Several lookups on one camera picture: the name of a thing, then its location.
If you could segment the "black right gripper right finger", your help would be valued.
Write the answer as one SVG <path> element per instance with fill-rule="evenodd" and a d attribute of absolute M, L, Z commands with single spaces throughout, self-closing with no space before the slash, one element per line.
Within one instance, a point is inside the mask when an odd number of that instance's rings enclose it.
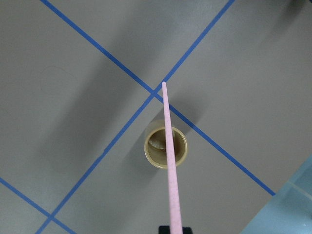
<path fill-rule="evenodd" d="M 191 227 L 182 227 L 182 233 L 183 234 L 192 234 L 192 228 Z"/>

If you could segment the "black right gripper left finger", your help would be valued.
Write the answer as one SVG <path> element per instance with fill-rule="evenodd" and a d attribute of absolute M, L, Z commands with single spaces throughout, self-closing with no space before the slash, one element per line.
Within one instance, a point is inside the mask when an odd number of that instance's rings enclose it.
<path fill-rule="evenodd" d="M 158 234 L 170 234 L 170 227 L 169 226 L 159 226 Z"/>

